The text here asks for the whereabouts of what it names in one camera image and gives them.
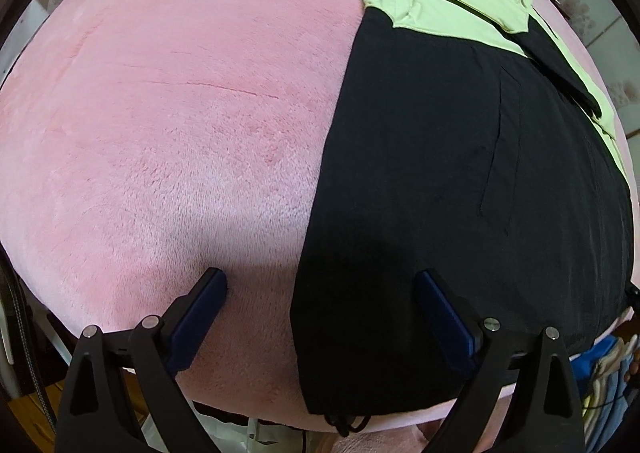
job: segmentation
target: blue cloth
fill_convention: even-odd
[[[613,407],[614,400],[616,398],[616,392],[618,391],[619,381],[620,370],[612,373],[607,377],[607,389],[605,392],[604,400],[602,401],[602,409],[600,410],[600,415],[598,416],[598,420],[596,421],[591,434],[585,437],[585,441],[587,444],[587,448],[585,449],[585,451],[587,453],[593,453],[594,451],[597,451],[595,449],[595,446],[598,442],[598,439],[600,439],[600,436],[602,435],[602,431],[604,430],[604,426],[606,425],[607,420],[609,419],[609,414],[611,413],[611,408]]]
[[[616,338],[607,336],[600,343],[591,347],[590,350],[571,361],[571,368],[574,370],[575,380],[578,382],[578,391],[581,399],[584,399],[587,395],[594,365],[601,357],[606,356],[615,344]]]
[[[620,426],[620,423],[622,422],[622,418],[625,415],[626,409],[629,407],[626,402],[626,399],[624,398],[624,392],[626,388],[624,376],[625,376],[626,370],[629,369],[629,364],[631,364],[631,359],[632,359],[632,356],[626,356],[622,360],[622,363],[620,364],[620,371],[618,372],[619,374],[618,387],[616,389],[616,400],[612,405],[613,407],[611,408],[611,411],[609,413],[609,418],[607,419],[607,423],[605,424],[602,430],[602,434],[600,435],[600,438],[596,442],[594,451],[599,451],[607,443],[607,441],[612,437],[612,435],[616,432],[616,430],[618,429],[618,426]]]

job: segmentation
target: pink blanket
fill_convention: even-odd
[[[559,12],[535,5],[604,90]],[[124,329],[220,267],[228,301],[180,387],[328,430],[306,412],[288,311],[361,17],[362,0],[65,0],[0,92],[0,240],[38,298],[76,335]]]

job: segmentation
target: jacket pocket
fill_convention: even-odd
[[[520,84],[504,68],[500,70],[500,109],[494,158],[482,194],[480,214],[498,230],[509,234],[520,157]]]

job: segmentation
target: blue gripper pad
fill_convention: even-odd
[[[430,273],[423,271],[415,276],[414,290],[420,311],[435,335],[447,364],[468,379],[477,368],[474,355],[479,348],[478,341]]]
[[[204,286],[194,299],[170,337],[171,353],[166,362],[166,370],[171,375],[187,370],[204,341],[209,328],[226,300],[226,275],[219,269],[209,269],[198,282]]]

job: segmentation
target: metal screw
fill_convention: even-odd
[[[95,325],[89,325],[82,331],[82,335],[86,338],[92,338],[98,333],[98,327]]]
[[[500,330],[500,322],[496,318],[487,318],[484,320],[484,328],[491,332]]]
[[[147,316],[142,320],[142,326],[146,329],[156,328],[160,322],[158,316]]]
[[[554,341],[560,337],[560,332],[558,332],[558,329],[555,327],[547,327],[545,329],[545,334],[546,337]]]

